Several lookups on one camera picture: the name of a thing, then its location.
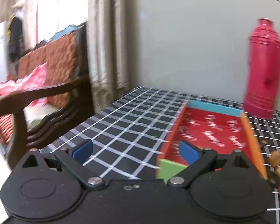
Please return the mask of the dark hanging jacket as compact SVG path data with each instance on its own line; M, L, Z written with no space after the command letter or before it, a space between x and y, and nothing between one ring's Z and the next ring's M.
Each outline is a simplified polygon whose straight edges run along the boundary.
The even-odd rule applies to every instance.
M16 62L22 55L23 47L23 23L19 17L12 17L9 27L8 55L9 62Z

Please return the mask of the red thermos flask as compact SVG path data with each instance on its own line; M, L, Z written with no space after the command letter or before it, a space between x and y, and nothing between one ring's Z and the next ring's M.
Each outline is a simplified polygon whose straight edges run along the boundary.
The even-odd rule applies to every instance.
M270 119L280 84L280 35L267 18L258 20L249 37L248 66L243 108L256 117Z

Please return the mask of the black checkered tablecloth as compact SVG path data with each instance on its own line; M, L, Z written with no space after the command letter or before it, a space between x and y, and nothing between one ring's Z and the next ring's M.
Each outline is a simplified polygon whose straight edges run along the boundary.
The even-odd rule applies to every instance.
M42 149L52 153L86 139L94 143L84 165L103 178L154 178L157 156L182 104L196 100L241 109L242 104L208 96L139 86Z

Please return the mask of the beige curtain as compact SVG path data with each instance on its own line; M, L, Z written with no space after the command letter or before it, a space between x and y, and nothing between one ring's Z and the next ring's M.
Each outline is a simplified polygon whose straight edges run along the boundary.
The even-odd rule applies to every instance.
M96 112L129 90L125 0L88 0L88 67Z

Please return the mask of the brown walnut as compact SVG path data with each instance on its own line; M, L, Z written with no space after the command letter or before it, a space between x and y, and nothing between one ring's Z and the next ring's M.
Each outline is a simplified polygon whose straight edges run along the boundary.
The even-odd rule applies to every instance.
M280 166L280 152L272 151L269 157L269 162L272 167Z

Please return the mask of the pink plastic bag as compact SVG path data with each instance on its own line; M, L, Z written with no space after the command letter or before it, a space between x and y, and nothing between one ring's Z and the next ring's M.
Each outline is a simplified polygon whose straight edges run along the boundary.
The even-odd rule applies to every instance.
M0 83L0 96L13 93L15 91L27 91L45 86L46 63L36 67L31 74L17 80L9 80Z

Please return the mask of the straw hat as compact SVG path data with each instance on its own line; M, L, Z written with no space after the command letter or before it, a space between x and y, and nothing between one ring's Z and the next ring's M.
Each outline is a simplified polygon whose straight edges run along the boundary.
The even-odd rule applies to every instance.
M22 3L21 1L18 1L16 4L14 4L13 6L11 6L12 9L14 10L21 10L24 7L24 3Z

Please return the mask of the red cardboard box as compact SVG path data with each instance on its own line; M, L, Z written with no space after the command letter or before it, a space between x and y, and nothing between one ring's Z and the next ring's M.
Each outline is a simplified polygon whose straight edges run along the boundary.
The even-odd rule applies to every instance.
M189 142L199 150L212 148L219 154L241 150L267 178L259 142L242 110L192 100L184 103L157 157L156 178L168 181L187 168L192 158L183 157L181 141Z

